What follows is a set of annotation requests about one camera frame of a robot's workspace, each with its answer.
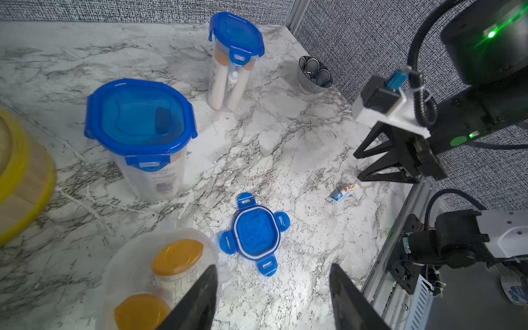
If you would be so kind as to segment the orange cap bottle front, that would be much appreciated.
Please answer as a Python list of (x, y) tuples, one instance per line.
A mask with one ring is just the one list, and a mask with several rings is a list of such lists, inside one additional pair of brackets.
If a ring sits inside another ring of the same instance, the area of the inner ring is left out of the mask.
[(182, 239), (169, 243), (154, 257), (151, 270), (162, 280), (175, 280), (189, 273), (201, 260), (203, 243)]

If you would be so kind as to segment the blue lid back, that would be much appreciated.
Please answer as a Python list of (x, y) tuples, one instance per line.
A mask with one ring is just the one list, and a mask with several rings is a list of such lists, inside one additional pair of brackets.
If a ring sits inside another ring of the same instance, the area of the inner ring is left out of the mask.
[(263, 36), (251, 22), (229, 12), (219, 12), (210, 18), (209, 41), (221, 44), (231, 63), (237, 67), (247, 65), (253, 58), (265, 54)]

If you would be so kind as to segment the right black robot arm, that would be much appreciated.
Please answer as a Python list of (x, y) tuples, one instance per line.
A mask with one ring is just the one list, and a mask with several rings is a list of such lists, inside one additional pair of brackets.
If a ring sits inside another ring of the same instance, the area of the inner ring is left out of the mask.
[[(362, 182), (418, 184), (442, 180), (440, 153), (467, 145), (527, 119), (527, 2), (476, 1), (441, 32), (441, 40), (466, 88), (441, 103), (426, 89), (418, 59), (429, 30), (455, 1), (446, 1), (422, 23), (406, 67), (390, 78), (373, 76), (353, 103), (358, 122), (371, 131), (355, 152), (377, 161)], [(466, 268), (527, 254), (527, 213), (473, 209), (426, 217), (421, 232), (402, 236), (404, 258), (423, 265)]]

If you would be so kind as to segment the orange cap bottle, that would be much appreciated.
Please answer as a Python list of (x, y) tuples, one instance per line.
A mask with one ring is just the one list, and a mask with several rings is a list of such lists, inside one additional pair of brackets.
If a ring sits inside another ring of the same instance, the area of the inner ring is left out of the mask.
[(154, 257), (151, 270), (162, 280), (175, 280), (189, 273), (201, 260), (203, 243), (182, 239), (169, 243)]
[(170, 314), (171, 308), (154, 294), (136, 294), (114, 309), (118, 329), (157, 329)]

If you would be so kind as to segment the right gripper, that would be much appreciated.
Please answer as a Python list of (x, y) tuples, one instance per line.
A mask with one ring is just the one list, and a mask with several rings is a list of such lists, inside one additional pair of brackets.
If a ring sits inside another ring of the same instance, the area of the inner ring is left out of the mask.
[(444, 167), (423, 136), (378, 122), (354, 153), (357, 159), (381, 154), (382, 157), (362, 170), (362, 182), (419, 184), (425, 177), (447, 178)]

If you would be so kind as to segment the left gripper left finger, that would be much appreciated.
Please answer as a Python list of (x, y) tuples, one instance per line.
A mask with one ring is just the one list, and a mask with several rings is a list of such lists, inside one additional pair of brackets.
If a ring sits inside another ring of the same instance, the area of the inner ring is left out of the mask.
[(217, 266), (209, 265), (156, 330), (212, 329), (217, 296)]

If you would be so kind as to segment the toothpaste tube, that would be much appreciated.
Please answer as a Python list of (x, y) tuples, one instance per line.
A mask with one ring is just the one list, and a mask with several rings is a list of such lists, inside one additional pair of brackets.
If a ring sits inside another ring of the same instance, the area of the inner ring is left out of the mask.
[(356, 184), (343, 184), (341, 186), (338, 186), (329, 196), (326, 197), (326, 201), (331, 202), (333, 204), (339, 204), (346, 197), (352, 194), (356, 187)]

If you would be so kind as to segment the clear container back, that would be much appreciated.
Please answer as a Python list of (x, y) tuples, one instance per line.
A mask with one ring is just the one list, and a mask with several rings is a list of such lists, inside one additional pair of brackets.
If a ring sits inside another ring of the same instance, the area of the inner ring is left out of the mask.
[(255, 64), (259, 57), (253, 58), (247, 65), (233, 65), (221, 44), (214, 37), (212, 67), (208, 86), (208, 104), (214, 110), (236, 111), (241, 103)]

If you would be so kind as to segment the clear container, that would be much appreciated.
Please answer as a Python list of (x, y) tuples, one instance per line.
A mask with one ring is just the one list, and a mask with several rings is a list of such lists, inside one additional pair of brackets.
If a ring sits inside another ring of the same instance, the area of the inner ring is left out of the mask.
[(84, 134), (110, 152), (137, 196), (155, 203), (177, 195), (197, 125), (192, 104), (176, 89), (123, 78), (88, 97)]
[(236, 111), (241, 103), (255, 64), (259, 57), (253, 58), (247, 65), (233, 65), (221, 44), (214, 37), (212, 67), (208, 86), (208, 104), (214, 110)]
[[(152, 271), (155, 257), (167, 245), (185, 239), (203, 244), (202, 257), (189, 270), (170, 276)], [(227, 265), (219, 260), (217, 235), (211, 229), (171, 228), (141, 234), (126, 243), (113, 256), (103, 272), (102, 282), (93, 292), (92, 308), (96, 329), (117, 329), (114, 310), (130, 296), (153, 294), (174, 308), (209, 265), (219, 275), (217, 296), (228, 279)]]

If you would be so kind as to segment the clear container front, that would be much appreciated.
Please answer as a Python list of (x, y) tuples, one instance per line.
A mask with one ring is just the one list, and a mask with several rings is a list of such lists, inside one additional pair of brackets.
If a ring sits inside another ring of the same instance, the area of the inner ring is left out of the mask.
[[(203, 244), (202, 257), (189, 270), (170, 276), (152, 271), (155, 257), (167, 245), (185, 239)], [(96, 329), (117, 329), (114, 310), (130, 296), (153, 294), (174, 308), (209, 265), (219, 275), (217, 296), (228, 279), (227, 265), (219, 260), (217, 235), (211, 229), (171, 228), (141, 234), (126, 243), (113, 256), (103, 272), (102, 282), (93, 292), (92, 308)]]

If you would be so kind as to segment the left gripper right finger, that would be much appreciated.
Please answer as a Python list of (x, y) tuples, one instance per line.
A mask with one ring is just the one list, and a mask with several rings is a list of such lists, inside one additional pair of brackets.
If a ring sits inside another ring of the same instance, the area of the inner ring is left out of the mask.
[(331, 265), (329, 289), (337, 330), (390, 330), (345, 271)]

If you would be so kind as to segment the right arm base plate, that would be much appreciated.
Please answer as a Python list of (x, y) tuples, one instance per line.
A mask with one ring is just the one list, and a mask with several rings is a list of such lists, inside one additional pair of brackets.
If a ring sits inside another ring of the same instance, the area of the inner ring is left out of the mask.
[(397, 284), (409, 295), (415, 293), (419, 275), (426, 274), (426, 255), (430, 250), (430, 233), (419, 231), (422, 222), (415, 214), (404, 217), (404, 226), (398, 232), (386, 269)]

